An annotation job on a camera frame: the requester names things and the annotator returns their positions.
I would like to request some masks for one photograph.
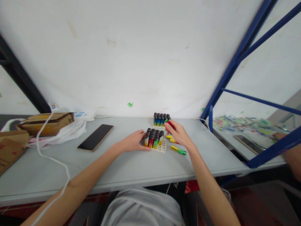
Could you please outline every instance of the white table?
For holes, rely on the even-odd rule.
[[[245,159],[251,160],[252,158],[256,157],[256,155],[244,146],[241,142],[239,142],[234,135],[241,135],[241,133],[235,132],[227,132],[227,130],[220,130],[219,128],[214,128],[214,131],[221,136],[228,144],[230,144],[236,151],[238,151]],[[285,165],[286,161],[282,155],[279,155],[272,160],[268,161],[267,163],[259,166],[256,169],[252,169],[252,171],[256,170],[266,170],[270,168],[275,168],[281,165]]]
[[[184,125],[213,176],[248,170],[199,120],[177,121]],[[114,129],[97,150],[93,153],[78,150],[78,145],[101,124],[114,125]],[[42,152],[65,163],[73,178],[112,144],[136,130],[146,131],[148,127],[152,127],[151,118],[97,118],[87,123],[87,132],[80,138],[53,145]],[[195,179],[189,154],[184,156],[172,151],[170,145],[168,141],[166,153],[137,151],[122,154],[100,178],[91,194]],[[30,148],[0,176],[0,206],[47,200],[66,179],[62,166],[39,156],[36,148]]]

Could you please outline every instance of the white cable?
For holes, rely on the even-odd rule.
[[[199,120],[202,120],[202,121],[206,122],[205,119],[199,119]],[[206,122],[206,125],[207,125],[207,128],[209,129],[209,126],[208,126],[208,123],[207,123],[207,122]]]
[[[95,116],[94,118],[111,118],[111,117],[116,117],[116,116]]]
[[[62,165],[62,166],[64,166],[65,167],[65,169],[66,169],[66,173],[67,173],[67,177],[68,177],[68,180],[66,181],[66,183],[65,183],[65,186],[63,187],[63,190],[62,190],[62,192],[61,192],[61,194],[58,196],[58,197],[56,197],[41,213],[40,213],[40,215],[36,218],[36,220],[33,222],[33,224],[31,225],[31,226],[35,226],[38,222],[39,222],[39,220],[44,216],[44,214],[47,212],[47,210],[52,206],[52,204],[54,204],[60,197],[62,197],[62,195],[64,194],[64,192],[65,192],[65,189],[66,189],[66,187],[67,187],[67,185],[68,185],[68,183],[69,183],[69,180],[70,180],[70,175],[69,175],[69,170],[68,170],[68,167],[65,165],[65,164],[63,164],[63,163],[61,163],[60,161],[58,161],[58,160],[56,160],[56,159],[54,159],[54,158],[51,158],[51,157],[48,157],[48,156],[45,156],[45,155],[43,155],[42,153],[41,153],[41,151],[40,151],[40,143],[39,143],[39,137],[40,137],[40,134],[41,134],[41,132],[43,131],[43,129],[45,128],[45,126],[46,126],[46,124],[48,123],[48,121],[50,120],[50,118],[53,116],[53,112],[52,112],[52,110],[51,110],[51,114],[50,114],[50,116],[48,117],[48,119],[46,120],[46,122],[44,123],[44,125],[42,126],[42,128],[40,129],[40,131],[38,132],[38,135],[37,135],[37,150],[38,150],[38,153],[39,153],[39,155],[40,156],[42,156],[42,157],[44,157],[44,158],[47,158],[47,159],[50,159],[50,160],[52,160],[52,161],[55,161],[56,163],[58,163],[58,164],[60,164],[60,165]]]
[[[170,184],[168,185],[168,189],[167,189],[167,192],[166,192],[166,194],[168,193],[169,187],[170,187]]]

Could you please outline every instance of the dark screen device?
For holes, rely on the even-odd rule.
[[[83,143],[78,146],[78,149],[93,152],[101,144],[101,142],[112,131],[114,126],[102,124],[95,130]]]
[[[253,143],[252,141],[248,140],[242,135],[236,135],[234,136],[238,141],[240,141],[243,145],[245,145],[247,148],[249,148],[252,152],[254,152],[256,155],[260,154],[264,151],[261,147]]]

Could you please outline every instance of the cardboard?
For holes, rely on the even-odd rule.
[[[0,132],[0,142],[2,142],[5,138],[18,142],[23,148],[25,148],[29,141],[29,133],[25,130]]]
[[[0,142],[0,175],[23,154],[24,148],[18,142],[4,138]]]
[[[28,119],[22,121],[21,124],[17,125],[17,129],[26,130],[30,135],[36,137],[49,115],[50,113],[30,116]],[[40,136],[55,136],[61,128],[72,122],[74,122],[73,112],[54,113]]]

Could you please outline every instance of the left hand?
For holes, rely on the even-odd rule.
[[[145,147],[140,145],[140,141],[144,138],[145,132],[143,130],[137,130],[136,132],[132,133],[128,137],[124,138],[123,140],[117,142],[115,145],[117,148],[120,148],[121,152],[127,151],[151,151],[149,147]]]

